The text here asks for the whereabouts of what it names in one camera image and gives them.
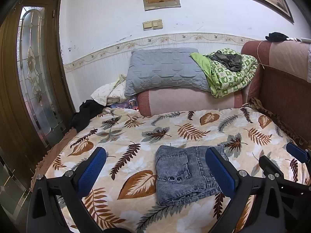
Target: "light switch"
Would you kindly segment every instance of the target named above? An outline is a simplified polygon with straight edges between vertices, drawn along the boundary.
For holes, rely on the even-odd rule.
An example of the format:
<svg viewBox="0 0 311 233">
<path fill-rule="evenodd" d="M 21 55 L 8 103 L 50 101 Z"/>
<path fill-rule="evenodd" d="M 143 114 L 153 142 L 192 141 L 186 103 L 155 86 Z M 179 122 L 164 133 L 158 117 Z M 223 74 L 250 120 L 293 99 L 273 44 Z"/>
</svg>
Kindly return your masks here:
<svg viewBox="0 0 311 233">
<path fill-rule="evenodd" d="M 143 22 L 142 26 L 144 28 L 144 31 L 151 30 L 152 29 L 152 21 Z"/>
<path fill-rule="evenodd" d="M 163 23 L 162 20 L 154 20 L 152 21 L 152 28 L 154 30 L 163 29 Z"/>
</svg>

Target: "blue gripper pad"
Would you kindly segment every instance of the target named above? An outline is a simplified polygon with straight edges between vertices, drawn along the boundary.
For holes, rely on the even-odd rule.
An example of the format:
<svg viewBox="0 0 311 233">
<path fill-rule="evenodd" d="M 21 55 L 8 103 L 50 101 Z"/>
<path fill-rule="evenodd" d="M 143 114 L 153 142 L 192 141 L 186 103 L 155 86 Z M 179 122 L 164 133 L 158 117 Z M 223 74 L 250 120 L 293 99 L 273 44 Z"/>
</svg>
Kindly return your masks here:
<svg viewBox="0 0 311 233">
<path fill-rule="evenodd" d="M 292 155 L 293 157 L 295 157 L 298 161 L 300 161 L 300 163 L 308 163 L 309 162 L 309 154 L 300 149 L 299 147 L 295 146 L 292 143 L 288 143 L 286 145 L 286 150 L 287 152 Z"/>
<path fill-rule="evenodd" d="M 77 195 L 80 199 L 86 197 L 97 177 L 99 176 L 105 162 L 107 159 L 107 154 L 104 148 L 100 147 L 100 150 L 95 155 L 93 160 L 90 162 L 84 173 L 82 174 L 81 178 L 78 180 L 78 192 Z"/>
<path fill-rule="evenodd" d="M 232 199 L 235 195 L 234 180 L 211 149 L 207 149 L 205 161 L 223 194 Z"/>
</svg>

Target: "metal screw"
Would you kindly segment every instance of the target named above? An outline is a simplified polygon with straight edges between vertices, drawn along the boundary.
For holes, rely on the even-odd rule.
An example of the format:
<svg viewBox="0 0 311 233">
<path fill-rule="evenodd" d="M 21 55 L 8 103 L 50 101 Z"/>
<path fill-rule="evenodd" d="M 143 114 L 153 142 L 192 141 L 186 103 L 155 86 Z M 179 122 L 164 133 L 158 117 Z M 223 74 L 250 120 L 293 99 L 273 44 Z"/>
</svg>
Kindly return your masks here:
<svg viewBox="0 0 311 233">
<path fill-rule="evenodd" d="M 41 173 L 37 174 L 37 177 L 36 177 L 37 180 L 41 180 L 42 178 L 43 178 L 43 174 Z"/>
<path fill-rule="evenodd" d="M 244 170 L 241 170 L 241 171 L 239 171 L 238 173 L 239 173 L 242 177 L 247 176 L 247 172 L 244 171 Z"/>
<path fill-rule="evenodd" d="M 270 180 L 274 180 L 274 175 L 269 174 L 269 175 L 268 175 L 268 178 L 269 178 Z"/>
<path fill-rule="evenodd" d="M 65 172 L 66 177 L 71 177 L 72 175 L 73 175 L 73 170 L 69 170 L 69 171 Z"/>
</svg>

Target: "wallpaper border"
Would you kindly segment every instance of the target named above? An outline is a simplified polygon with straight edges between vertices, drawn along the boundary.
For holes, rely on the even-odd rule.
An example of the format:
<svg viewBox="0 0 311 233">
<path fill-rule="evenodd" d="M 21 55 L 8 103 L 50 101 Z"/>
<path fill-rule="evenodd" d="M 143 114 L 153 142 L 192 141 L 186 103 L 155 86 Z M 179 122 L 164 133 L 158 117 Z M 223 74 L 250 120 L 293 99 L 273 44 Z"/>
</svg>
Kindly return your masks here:
<svg viewBox="0 0 311 233">
<path fill-rule="evenodd" d="M 241 37 L 229 34 L 187 32 L 156 35 L 152 37 L 143 37 L 123 43 L 108 46 L 96 52 L 90 53 L 69 64 L 64 64 L 65 72 L 70 72 L 91 62 L 113 56 L 115 54 L 141 49 L 147 46 L 158 46 L 164 48 L 165 45 L 174 43 L 226 43 L 243 46 L 246 42 L 256 40 L 248 37 Z"/>
</svg>

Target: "quilted gray pillow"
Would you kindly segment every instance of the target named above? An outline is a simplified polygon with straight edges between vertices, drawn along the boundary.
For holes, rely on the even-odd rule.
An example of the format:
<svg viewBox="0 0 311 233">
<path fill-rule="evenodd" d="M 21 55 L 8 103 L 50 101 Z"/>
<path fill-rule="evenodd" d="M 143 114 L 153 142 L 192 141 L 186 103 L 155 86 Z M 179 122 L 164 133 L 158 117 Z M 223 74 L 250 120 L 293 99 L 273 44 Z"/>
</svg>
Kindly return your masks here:
<svg viewBox="0 0 311 233">
<path fill-rule="evenodd" d="M 190 53 L 195 48 L 133 50 L 124 94 L 153 88 L 196 88 L 210 92 L 206 76 Z"/>
</svg>

